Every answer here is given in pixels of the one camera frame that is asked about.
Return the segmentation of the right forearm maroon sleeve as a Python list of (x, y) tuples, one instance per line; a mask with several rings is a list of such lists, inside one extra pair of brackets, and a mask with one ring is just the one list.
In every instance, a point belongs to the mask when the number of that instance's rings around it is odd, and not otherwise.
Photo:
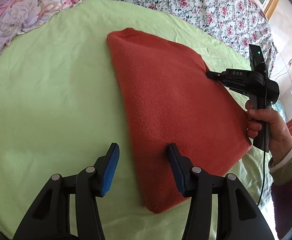
[(276, 165), (270, 159), (268, 168), (273, 178), (271, 197), (276, 232), (277, 237), (282, 239), (292, 227), (292, 149)]

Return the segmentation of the person's right hand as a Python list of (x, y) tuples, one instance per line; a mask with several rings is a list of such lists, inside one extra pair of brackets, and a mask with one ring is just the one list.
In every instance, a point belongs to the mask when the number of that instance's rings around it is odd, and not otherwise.
[(281, 118), (279, 113), (273, 109), (254, 109), (251, 101), (247, 101), (245, 108), (248, 114), (248, 137), (254, 139), (262, 129), (262, 124), (258, 121), (264, 121), (270, 127), (270, 144), (273, 163), (277, 165), (292, 149), (292, 136), (289, 129)]

